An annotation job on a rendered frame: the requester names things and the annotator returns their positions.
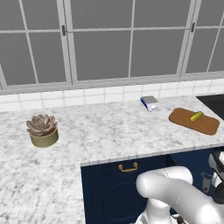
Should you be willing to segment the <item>green cucumber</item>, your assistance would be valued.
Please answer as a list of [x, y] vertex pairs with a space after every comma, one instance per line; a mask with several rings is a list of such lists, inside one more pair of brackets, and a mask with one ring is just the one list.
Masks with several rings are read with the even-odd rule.
[[198, 111], [198, 112], [194, 113], [194, 114], [189, 118], [189, 120], [193, 123], [193, 122], [195, 122], [196, 120], [200, 119], [202, 116], [203, 116], [203, 113], [202, 113], [201, 111]]

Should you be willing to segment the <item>brown wooden cutting board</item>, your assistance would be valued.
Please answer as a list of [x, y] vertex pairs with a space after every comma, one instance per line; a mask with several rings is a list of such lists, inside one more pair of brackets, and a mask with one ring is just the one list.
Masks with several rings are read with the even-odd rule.
[[172, 123], [176, 123], [191, 130], [196, 130], [206, 135], [215, 135], [219, 128], [220, 121], [211, 116], [204, 115], [202, 112], [199, 112], [199, 114], [201, 114], [201, 116], [199, 116], [198, 119], [191, 121], [190, 118], [195, 116], [196, 112], [185, 108], [175, 108], [169, 115], [169, 120]]

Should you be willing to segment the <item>blue and white kitchen scale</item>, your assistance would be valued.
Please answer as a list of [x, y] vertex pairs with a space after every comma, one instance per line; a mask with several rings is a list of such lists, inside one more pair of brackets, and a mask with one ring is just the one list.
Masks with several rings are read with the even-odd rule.
[[160, 110], [158, 100], [153, 95], [143, 96], [141, 98], [141, 103], [149, 112]]

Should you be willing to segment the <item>succulent in olive pot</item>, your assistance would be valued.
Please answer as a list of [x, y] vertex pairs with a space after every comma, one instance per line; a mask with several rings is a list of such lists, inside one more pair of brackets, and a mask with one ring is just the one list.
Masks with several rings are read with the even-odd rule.
[[30, 121], [26, 122], [26, 126], [31, 142], [36, 147], [49, 147], [59, 139], [58, 123], [53, 115], [34, 115]]

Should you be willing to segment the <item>grey framed window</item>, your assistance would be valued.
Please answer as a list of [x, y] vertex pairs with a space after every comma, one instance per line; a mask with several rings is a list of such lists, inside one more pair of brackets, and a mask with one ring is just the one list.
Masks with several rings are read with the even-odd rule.
[[0, 0], [1, 94], [216, 78], [224, 0]]

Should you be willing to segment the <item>navy drawer front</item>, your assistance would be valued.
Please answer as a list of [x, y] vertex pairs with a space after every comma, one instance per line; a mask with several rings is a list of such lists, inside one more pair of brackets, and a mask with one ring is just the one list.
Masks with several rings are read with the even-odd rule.
[[[121, 172], [119, 164], [137, 171]], [[146, 208], [147, 199], [136, 188], [143, 172], [175, 165], [168, 155], [82, 166], [81, 180], [86, 224], [131, 224]]]

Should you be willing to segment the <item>black hob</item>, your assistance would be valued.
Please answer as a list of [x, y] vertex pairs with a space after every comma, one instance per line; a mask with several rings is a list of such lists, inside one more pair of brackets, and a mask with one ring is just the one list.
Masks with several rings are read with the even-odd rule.
[[224, 121], [224, 94], [197, 96], [197, 99]]

